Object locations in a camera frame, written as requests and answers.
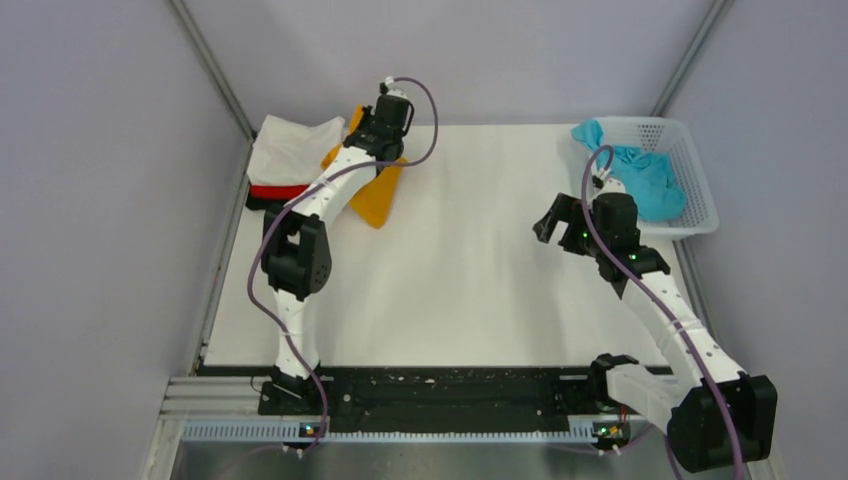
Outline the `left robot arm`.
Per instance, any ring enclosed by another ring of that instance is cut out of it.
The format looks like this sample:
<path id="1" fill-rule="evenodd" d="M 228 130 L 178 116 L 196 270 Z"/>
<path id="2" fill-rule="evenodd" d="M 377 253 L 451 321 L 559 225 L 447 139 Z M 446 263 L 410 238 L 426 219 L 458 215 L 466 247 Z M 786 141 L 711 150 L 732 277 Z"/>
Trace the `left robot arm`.
<path id="1" fill-rule="evenodd" d="M 267 386 L 297 413 L 319 404 L 312 380 L 320 364 L 309 304 L 332 273 L 328 228 L 351 208 L 379 229 L 391 212 L 405 159 L 404 138 L 415 108 L 398 89 L 358 109 L 348 135 L 330 152 L 330 161 L 304 192 L 269 211 L 263 224 L 260 267 L 266 274 L 285 329 Z"/>

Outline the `aluminium frame rail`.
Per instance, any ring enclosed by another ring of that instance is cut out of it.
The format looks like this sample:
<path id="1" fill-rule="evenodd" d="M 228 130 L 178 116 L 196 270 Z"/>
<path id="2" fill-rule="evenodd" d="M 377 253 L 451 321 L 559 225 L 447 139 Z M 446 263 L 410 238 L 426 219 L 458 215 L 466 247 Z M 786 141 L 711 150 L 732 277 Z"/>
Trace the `aluminium frame rail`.
<path id="1" fill-rule="evenodd" d="M 671 383 L 667 367 L 648 366 L 660 379 Z M 556 439 L 549 434 L 499 434 L 474 437 L 469 434 L 332 434 L 325 418 L 315 416 L 264 416 L 258 412 L 260 390 L 271 380 L 266 368 L 214 368 L 196 376 L 174 377 L 167 386 L 160 409 L 154 449 L 145 470 L 149 479 L 162 479 L 171 473 L 178 439 L 212 438 L 268 441 L 291 445 L 302 451 L 327 442 L 477 442 L 589 443 L 601 451 L 624 448 L 635 441 L 634 433 L 624 439 L 601 438 L 591 441 L 589 423 L 581 420 L 576 430 Z"/>

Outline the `yellow t-shirt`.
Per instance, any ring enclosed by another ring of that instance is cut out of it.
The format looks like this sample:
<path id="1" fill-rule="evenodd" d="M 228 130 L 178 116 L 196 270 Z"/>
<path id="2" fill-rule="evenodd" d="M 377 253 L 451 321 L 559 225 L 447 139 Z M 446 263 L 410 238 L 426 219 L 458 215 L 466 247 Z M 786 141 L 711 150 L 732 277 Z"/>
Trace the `yellow t-shirt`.
<path id="1" fill-rule="evenodd" d="M 351 117 L 348 133 L 353 133 L 355 128 L 361 123 L 365 106 L 357 105 Z M 341 143 L 337 144 L 330 150 L 321 161 L 320 167 L 326 170 L 332 161 L 335 160 Z M 361 188 L 348 202 L 348 206 L 355 212 L 366 224 L 374 229 L 381 229 L 387 222 L 391 213 L 395 192 L 402 174 L 401 167 L 388 167 L 384 169 L 376 178 Z"/>

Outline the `red folded t-shirt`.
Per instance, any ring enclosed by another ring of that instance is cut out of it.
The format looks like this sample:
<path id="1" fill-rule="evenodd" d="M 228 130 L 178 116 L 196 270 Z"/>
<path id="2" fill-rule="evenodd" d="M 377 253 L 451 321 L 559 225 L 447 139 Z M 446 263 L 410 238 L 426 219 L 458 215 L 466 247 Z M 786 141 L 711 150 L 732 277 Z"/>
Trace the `red folded t-shirt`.
<path id="1" fill-rule="evenodd" d="M 292 186 L 265 186 L 251 185 L 249 194 L 253 198 L 268 201 L 288 201 L 301 195 L 308 188 L 307 185 Z"/>

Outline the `black folded t-shirt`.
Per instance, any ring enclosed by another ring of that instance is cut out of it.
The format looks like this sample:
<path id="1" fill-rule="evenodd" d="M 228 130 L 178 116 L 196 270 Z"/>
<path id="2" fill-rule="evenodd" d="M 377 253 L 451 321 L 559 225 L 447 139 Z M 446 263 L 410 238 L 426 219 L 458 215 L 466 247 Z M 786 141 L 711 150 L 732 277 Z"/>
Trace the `black folded t-shirt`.
<path id="1" fill-rule="evenodd" d="M 256 197 L 251 193 L 248 193 L 245 200 L 245 207 L 251 211 L 267 210 L 273 204 L 274 201 L 266 198 Z"/>

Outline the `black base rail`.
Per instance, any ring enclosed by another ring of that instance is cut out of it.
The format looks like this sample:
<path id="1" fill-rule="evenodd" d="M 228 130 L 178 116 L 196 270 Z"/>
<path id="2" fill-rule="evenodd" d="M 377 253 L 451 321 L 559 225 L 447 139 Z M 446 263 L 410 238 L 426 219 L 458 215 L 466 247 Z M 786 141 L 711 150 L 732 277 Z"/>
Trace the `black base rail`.
<path id="1" fill-rule="evenodd" d="M 264 416 L 325 418 L 332 434 L 549 434 L 589 423 L 624 440 L 636 418 L 595 396 L 586 367 L 321 367 L 319 380 L 263 383 Z"/>

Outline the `white folded t-shirt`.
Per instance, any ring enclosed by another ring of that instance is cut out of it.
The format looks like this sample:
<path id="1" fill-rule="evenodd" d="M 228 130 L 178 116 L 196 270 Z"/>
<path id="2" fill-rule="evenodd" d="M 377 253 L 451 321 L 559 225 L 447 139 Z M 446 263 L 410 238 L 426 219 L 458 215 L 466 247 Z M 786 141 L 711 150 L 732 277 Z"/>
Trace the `white folded t-shirt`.
<path id="1" fill-rule="evenodd" d="M 321 162 L 344 133 L 345 120 L 336 116 L 307 126 L 274 115 L 264 119 L 247 166 L 253 185 L 310 185 L 322 172 Z"/>

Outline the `blue t-shirt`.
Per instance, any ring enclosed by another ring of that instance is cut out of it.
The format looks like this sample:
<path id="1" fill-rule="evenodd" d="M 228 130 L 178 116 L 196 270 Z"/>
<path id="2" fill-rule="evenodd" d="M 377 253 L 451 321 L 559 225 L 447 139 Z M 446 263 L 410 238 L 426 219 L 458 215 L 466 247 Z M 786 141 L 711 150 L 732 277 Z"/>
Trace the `blue t-shirt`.
<path id="1" fill-rule="evenodd" d="M 571 130 L 572 139 L 593 154 L 603 145 L 611 145 L 614 159 L 610 173 L 622 181 L 645 222 L 676 220 L 687 204 L 687 195 L 678 184 L 668 154 L 650 152 L 639 146 L 610 142 L 604 128 L 589 119 Z"/>

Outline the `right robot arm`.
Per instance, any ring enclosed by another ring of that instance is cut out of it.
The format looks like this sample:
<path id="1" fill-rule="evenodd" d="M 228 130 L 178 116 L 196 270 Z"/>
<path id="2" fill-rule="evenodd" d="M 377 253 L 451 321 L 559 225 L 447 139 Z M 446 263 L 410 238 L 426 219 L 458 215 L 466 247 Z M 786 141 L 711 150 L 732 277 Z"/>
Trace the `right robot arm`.
<path id="1" fill-rule="evenodd" d="M 683 299 L 662 254 L 641 241 L 636 205 L 626 193 L 584 201 L 558 194 L 533 226 L 547 243 L 592 258 L 601 279 L 638 318 L 668 362 L 668 383 L 629 355 L 602 354 L 590 365 L 586 397 L 600 412 L 624 405 L 667 438 L 690 473 L 767 459 L 772 451 L 778 392 L 752 376 L 707 331 Z"/>

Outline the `white plastic basket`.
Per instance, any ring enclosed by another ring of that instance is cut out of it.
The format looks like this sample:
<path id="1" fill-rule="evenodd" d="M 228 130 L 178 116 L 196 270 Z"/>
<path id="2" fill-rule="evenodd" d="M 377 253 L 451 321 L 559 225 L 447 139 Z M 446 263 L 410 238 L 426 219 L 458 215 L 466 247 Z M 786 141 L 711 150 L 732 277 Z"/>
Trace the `white plastic basket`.
<path id="1" fill-rule="evenodd" d="M 694 141 L 687 127 L 677 120 L 661 117 L 605 116 L 594 117 L 604 128 L 610 142 L 639 146 L 650 152 L 668 154 L 671 167 L 680 187 L 687 195 L 683 214 L 676 220 L 651 223 L 640 219 L 643 233 L 672 240 L 714 232 L 719 218 L 712 194 Z M 586 147 L 573 140 L 583 156 L 578 168 L 584 169 L 592 154 Z M 592 174 L 600 175 L 603 168 L 609 169 L 614 159 L 601 154 L 592 165 Z"/>

